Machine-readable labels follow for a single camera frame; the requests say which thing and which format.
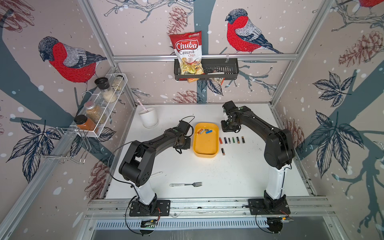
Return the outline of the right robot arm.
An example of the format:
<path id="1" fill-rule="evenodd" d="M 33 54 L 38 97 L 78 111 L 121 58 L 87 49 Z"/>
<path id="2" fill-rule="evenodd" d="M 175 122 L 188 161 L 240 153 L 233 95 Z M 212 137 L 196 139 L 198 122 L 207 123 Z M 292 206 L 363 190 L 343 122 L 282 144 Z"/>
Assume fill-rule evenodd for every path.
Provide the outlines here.
<path id="1" fill-rule="evenodd" d="M 223 132 L 238 133 L 244 125 L 261 137 L 266 146 L 264 158 L 270 166 L 269 180 L 264 191 L 264 209 L 271 212 L 286 202 L 284 183 L 287 170 L 295 157 L 293 137 L 289 130 L 274 127 L 246 106 L 237 107 L 233 101 L 223 104 L 228 119 L 221 121 Z"/>

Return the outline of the yellow plastic storage box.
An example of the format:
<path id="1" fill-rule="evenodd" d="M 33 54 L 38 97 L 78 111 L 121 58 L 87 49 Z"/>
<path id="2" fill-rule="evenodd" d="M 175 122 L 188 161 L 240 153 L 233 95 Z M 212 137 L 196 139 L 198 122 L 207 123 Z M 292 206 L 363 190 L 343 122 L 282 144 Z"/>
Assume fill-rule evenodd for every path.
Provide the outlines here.
<path id="1" fill-rule="evenodd" d="M 219 153 L 219 127 L 213 123 L 197 123 L 194 131 L 193 151 L 200 158 L 214 158 Z"/>

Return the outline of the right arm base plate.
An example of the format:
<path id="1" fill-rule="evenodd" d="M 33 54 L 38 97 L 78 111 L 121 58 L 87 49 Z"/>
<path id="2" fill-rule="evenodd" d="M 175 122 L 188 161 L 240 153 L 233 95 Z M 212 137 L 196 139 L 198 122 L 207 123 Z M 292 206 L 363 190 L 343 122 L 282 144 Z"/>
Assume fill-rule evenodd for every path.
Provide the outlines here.
<path id="1" fill-rule="evenodd" d="M 285 198 L 248 199 L 251 215 L 290 215 L 291 210 Z"/>

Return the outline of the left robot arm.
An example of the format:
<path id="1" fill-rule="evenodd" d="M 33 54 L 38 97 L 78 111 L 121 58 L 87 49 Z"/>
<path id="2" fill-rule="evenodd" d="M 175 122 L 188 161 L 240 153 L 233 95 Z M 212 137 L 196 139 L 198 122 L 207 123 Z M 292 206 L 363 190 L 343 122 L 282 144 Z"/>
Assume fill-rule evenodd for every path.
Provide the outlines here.
<path id="1" fill-rule="evenodd" d="M 155 158 L 168 148 L 179 154 L 190 149 L 190 129 L 193 129 L 190 123 L 180 120 L 176 127 L 165 130 L 159 137 L 145 142 L 133 141 L 119 166 L 119 173 L 134 185 L 140 205 L 150 212 L 157 204 L 157 195 L 149 183 Z"/>

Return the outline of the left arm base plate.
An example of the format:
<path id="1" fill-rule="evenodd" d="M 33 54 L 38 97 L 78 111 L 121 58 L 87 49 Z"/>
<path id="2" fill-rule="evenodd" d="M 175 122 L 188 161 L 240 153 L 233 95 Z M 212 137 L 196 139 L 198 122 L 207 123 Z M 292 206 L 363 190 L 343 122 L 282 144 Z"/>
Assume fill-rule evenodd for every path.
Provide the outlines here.
<path id="1" fill-rule="evenodd" d="M 144 205 L 138 200 L 134 200 L 129 207 L 130 217 L 149 217 L 149 216 L 169 216 L 170 200 L 156 200 L 149 205 Z"/>

